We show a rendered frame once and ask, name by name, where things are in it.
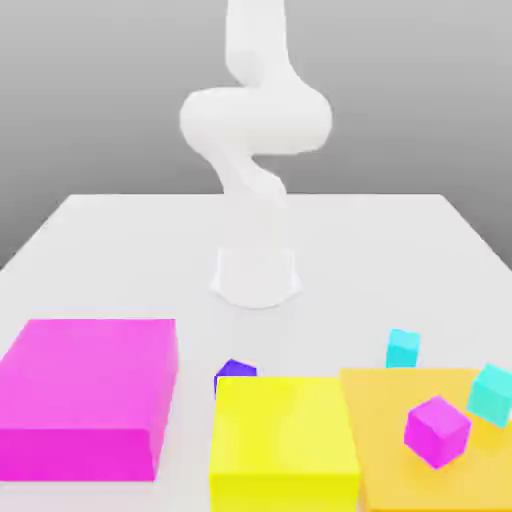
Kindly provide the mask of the large yellow box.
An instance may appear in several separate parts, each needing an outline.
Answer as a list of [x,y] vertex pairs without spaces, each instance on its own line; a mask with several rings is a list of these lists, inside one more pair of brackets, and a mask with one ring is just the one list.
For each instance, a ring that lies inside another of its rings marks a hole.
[[340,379],[219,379],[211,512],[357,512],[360,478]]

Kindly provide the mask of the small purple cube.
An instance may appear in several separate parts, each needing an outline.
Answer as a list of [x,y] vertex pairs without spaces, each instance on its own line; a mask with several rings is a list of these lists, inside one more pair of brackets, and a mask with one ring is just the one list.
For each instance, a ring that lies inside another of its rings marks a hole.
[[213,379],[214,394],[217,394],[218,380],[221,377],[256,377],[257,368],[250,364],[229,359],[217,371]]

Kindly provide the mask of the large magenta box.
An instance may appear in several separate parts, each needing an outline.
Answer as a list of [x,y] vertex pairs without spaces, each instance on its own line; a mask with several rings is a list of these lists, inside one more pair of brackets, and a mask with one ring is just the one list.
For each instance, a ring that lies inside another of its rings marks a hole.
[[172,319],[33,319],[0,359],[0,481],[155,480]]

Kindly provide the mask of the large orange box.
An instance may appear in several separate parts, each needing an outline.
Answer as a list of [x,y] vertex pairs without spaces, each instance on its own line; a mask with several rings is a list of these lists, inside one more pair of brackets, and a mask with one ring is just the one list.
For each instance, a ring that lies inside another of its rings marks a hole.
[[512,423],[477,417],[464,453],[431,468],[404,444],[408,412],[434,396],[459,411],[477,372],[464,368],[341,371],[361,467],[363,512],[512,512]]

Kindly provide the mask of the small cyan cube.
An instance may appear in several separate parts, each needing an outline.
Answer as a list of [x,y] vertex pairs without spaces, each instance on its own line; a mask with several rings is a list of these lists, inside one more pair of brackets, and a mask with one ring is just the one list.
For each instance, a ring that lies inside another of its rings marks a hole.
[[387,368],[414,368],[417,365],[420,334],[392,329],[386,351]]

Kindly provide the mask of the small turquoise cube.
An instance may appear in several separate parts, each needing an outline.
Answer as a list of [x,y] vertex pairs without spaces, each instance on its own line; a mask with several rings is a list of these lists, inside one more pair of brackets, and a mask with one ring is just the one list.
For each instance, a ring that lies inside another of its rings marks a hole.
[[506,428],[512,412],[512,373],[486,363],[472,382],[467,410],[497,427]]

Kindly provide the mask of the small magenta cube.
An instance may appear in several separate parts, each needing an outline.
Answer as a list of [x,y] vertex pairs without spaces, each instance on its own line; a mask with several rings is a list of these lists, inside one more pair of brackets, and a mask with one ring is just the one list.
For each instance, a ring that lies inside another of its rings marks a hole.
[[433,469],[462,455],[472,421],[442,396],[434,396],[407,414],[404,444]]

